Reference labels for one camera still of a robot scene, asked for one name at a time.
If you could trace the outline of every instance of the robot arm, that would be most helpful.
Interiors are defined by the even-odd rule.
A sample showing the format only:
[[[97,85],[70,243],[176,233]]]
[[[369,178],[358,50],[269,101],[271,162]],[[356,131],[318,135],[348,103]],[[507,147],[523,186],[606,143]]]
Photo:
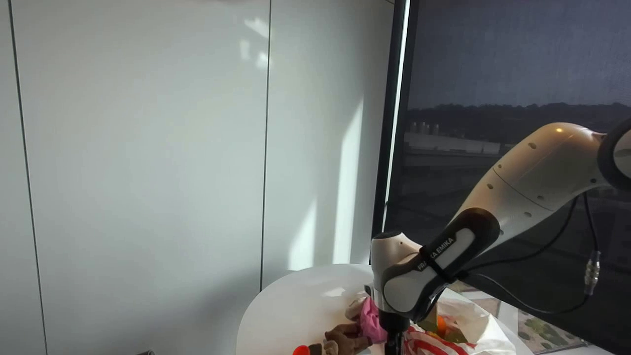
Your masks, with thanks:
[[[539,225],[577,196],[604,186],[626,188],[628,170],[612,164],[630,127],[631,121],[606,139],[578,125],[547,125],[480,180],[433,245],[421,247],[405,235],[373,239],[375,302],[385,328],[393,328],[389,316],[425,318],[468,263]]]

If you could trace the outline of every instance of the sunlight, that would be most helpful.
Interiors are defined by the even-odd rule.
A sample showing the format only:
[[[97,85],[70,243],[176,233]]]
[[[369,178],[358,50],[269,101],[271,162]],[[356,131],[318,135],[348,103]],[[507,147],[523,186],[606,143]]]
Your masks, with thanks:
[[[314,267],[314,247],[316,247],[316,220],[318,220],[318,202],[314,202],[304,216],[297,239],[291,247],[289,271],[302,271]]]
[[[356,227],[356,198],[360,182],[360,150],[364,127],[364,101],[358,105],[354,121],[342,141],[340,180],[338,180],[338,218],[336,218],[336,245],[334,263],[352,263],[354,227]]]
[[[269,40],[271,32],[269,32],[269,24],[265,24],[261,18],[255,18],[255,20],[245,20],[245,26],[249,30],[253,30],[255,34],[259,34],[261,38]]]
[[[255,68],[259,68],[259,70],[267,70],[267,68],[269,68],[269,64],[271,64],[269,54],[259,54],[259,58],[257,58],[257,62],[255,62]]]
[[[326,298],[342,298],[346,292],[346,289],[338,287],[338,289],[332,289],[328,292],[324,292]]]

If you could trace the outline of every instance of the black cable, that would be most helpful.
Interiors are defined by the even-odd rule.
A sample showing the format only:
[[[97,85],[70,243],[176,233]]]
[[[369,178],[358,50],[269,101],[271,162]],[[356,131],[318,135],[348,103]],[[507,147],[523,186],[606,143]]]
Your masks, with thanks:
[[[519,298],[517,294],[513,294],[507,287],[504,287],[500,281],[496,281],[496,279],[492,279],[492,277],[488,277],[488,275],[470,275],[470,277],[474,277],[474,279],[484,279],[484,281],[492,283],[494,287],[498,287],[498,289],[504,291],[506,294],[509,294],[509,296],[517,302],[519,308],[523,308],[523,310],[527,310],[527,312],[531,312],[531,314],[535,314],[535,316],[549,316],[549,318],[567,316],[567,314],[577,312],[578,308],[582,308],[582,306],[590,300],[590,296],[584,294],[584,298],[582,298],[580,302],[573,304],[571,308],[563,308],[563,310],[551,312],[551,310],[543,310],[543,308],[537,308],[537,306],[521,300],[521,298]]]
[[[588,225],[590,225],[590,233],[592,233],[594,251],[600,253],[600,245],[598,245],[598,235],[596,235],[596,227],[594,227],[594,218],[592,218],[588,194],[584,194],[584,208],[586,208],[586,216],[588,216]]]
[[[578,202],[578,198],[573,200],[571,212],[569,212],[563,227],[557,231],[557,235],[547,245],[543,245],[539,251],[531,253],[531,255],[515,257],[515,259],[502,259],[502,261],[476,265],[476,267],[468,269],[468,273],[478,271],[478,269],[496,267],[496,265],[521,263],[521,261],[529,261],[529,259],[535,259],[535,257],[543,255],[545,251],[549,251],[567,233],[567,229],[569,229],[569,225],[573,221],[575,210],[577,210],[577,202]]]
[[[567,316],[567,314],[573,314],[577,310],[580,310],[594,294],[594,289],[596,289],[596,283],[598,283],[598,273],[596,277],[592,275],[594,271],[594,265],[600,265],[600,243],[598,243],[598,235],[596,235],[596,227],[594,227],[594,218],[592,218],[592,210],[590,210],[590,200],[588,200],[588,194],[582,194],[584,198],[584,208],[586,208],[586,216],[588,216],[588,225],[590,225],[590,237],[592,237],[592,259],[588,263],[588,275],[586,275],[586,292],[584,292],[584,298],[577,304],[573,304],[571,308],[565,308],[565,310],[543,310],[543,308],[537,308],[529,302],[523,302],[517,294],[513,294],[507,287],[504,287],[500,281],[488,277],[488,275],[470,275],[472,271],[478,271],[478,269],[488,269],[488,267],[496,267],[496,265],[509,265],[509,263],[521,263],[521,261],[529,261],[529,259],[535,259],[539,257],[541,253],[545,253],[549,247],[553,247],[561,237],[563,233],[569,229],[571,225],[571,220],[575,216],[575,210],[577,210],[577,202],[578,198],[573,202],[571,206],[571,212],[563,223],[563,227],[559,229],[559,233],[545,245],[541,247],[539,251],[531,253],[531,255],[523,255],[523,257],[517,257],[517,259],[504,259],[504,261],[494,261],[494,263],[484,263],[484,265],[478,265],[478,267],[472,267],[468,269],[464,275],[466,277],[474,277],[474,279],[484,279],[488,281],[490,285],[498,287],[500,291],[504,291],[507,296],[511,296],[515,302],[519,302],[519,308],[531,312],[531,314],[539,314],[539,316],[549,316],[549,318],[559,318],[559,316]]]

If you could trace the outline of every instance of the white wall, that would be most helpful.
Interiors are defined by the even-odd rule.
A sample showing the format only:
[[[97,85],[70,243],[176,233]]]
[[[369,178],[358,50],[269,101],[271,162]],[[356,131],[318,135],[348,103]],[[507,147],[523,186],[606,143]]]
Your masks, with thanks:
[[[235,354],[259,292],[267,0],[20,0],[52,355]]]
[[[391,16],[385,0],[275,0],[265,285],[367,257]]]
[[[15,3],[50,355],[229,355],[261,283],[366,259],[393,7],[269,10]]]
[[[44,354],[9,3],[0,3],[0,354]]]

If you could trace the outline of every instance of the large window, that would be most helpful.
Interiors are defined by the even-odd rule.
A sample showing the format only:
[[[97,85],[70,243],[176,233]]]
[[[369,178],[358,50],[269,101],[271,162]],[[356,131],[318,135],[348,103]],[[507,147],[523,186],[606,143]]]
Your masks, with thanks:
[[[375,233],[429,243],[478,180],[547,123],[608,133],[631,119],[631,3],[399,0],[393,36]],[[547,318],[616,354],[631,354],[631,196],[590,192],[604,251],[602,283],[578,312]],[[569,208],[476,263],[529,255]],[[523,302],[578,302],[590,257],[586,208],[547,253],[482,269]],[[466,283],[519,306],[484,281]]]

